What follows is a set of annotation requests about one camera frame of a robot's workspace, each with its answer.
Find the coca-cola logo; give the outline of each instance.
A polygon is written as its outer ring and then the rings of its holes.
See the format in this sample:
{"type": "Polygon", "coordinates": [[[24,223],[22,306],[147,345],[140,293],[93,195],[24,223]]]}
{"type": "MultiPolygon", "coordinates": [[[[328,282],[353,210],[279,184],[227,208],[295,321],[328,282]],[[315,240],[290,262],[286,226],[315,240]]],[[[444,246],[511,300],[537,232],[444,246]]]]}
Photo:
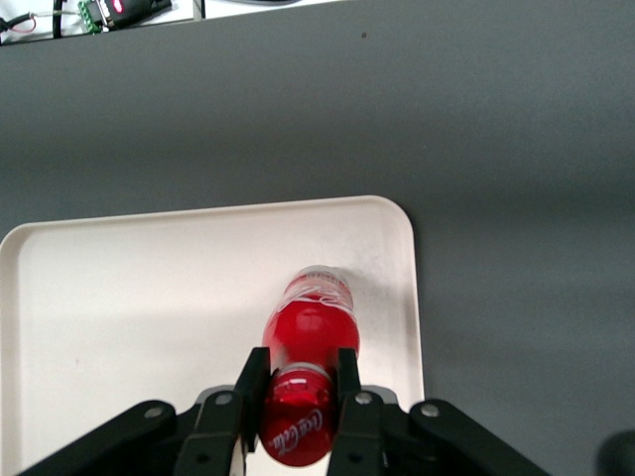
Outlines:
{"type": "Polygon", "coordinates": [[[287,454],[298,447],[302,438],[312,431],[320,431],[323,418],[321,411],[314,409],[304,418],[299,419],[284,431],[274,436],[268,445],[278,451],[278,455],[287,454]]]}

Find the gray surface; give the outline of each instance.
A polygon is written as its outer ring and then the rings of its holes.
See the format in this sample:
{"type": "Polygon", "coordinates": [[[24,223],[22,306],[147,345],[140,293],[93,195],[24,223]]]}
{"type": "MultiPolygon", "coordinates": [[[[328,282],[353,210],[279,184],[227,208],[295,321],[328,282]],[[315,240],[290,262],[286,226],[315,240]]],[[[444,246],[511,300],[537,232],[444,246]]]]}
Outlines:
{"type": "Polygon", "coordinates": [[[385,195],[417,231],[429,396],[590,475],[635,427],[634,24],[362,1],[2,48],[0,233],[385,195]]]}

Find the black cable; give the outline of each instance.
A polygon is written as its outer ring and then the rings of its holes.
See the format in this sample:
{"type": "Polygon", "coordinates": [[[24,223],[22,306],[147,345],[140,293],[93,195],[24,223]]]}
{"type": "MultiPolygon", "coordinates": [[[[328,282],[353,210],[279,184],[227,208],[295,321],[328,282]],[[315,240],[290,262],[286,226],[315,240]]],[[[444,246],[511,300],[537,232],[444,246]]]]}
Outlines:
{"type": "MultiPolygon", "coordinates": [[[[57,12],[62,9],[64,0],[53,0],[53,11],[57,12]]],[[[53,38],[62,37],[62,15],[53,16],[53,38]]]]}
{"type": "Polygon", "coordinates": [[[24,15],[20,15],[19,17],[12,18],[8,22],[0,17],[0,33],[11,30],[16,25],[20,25],[26,21],[31,20],[32,15],[30,13],[25,13],[24,15]]]}

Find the white tray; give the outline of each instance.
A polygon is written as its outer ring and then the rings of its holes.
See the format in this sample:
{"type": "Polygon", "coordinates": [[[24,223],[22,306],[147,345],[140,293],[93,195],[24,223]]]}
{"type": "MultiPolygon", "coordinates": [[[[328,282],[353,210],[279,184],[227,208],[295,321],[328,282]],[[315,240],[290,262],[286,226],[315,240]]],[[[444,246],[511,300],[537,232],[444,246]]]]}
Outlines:
{"type": "MultiPolygon", "coordinates": [[[[0,436],[12,475],[136,403],[233,384],[301,268],[345,273],[363,384],[424,396],[408,217],[378,196],[19,226],[0,245],[0,436]]],[[[288,470],[260,449],[248,474],[288,470]]]]}

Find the red bottle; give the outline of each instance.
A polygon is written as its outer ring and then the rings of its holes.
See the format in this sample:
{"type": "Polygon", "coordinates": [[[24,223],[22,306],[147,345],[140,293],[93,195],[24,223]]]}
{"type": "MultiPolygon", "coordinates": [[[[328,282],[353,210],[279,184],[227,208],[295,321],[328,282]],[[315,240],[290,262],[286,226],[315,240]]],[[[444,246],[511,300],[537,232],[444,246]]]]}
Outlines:
{"type": "Polygon", "coordinates": [[[339,272],[312,266],[296,274],[269,318],[263,345],[274,375],[260,426],[267,452],[289,466],[307,466],[332,447],[337,425],[337,349],[359,351],[353,301],[339,272]]]}

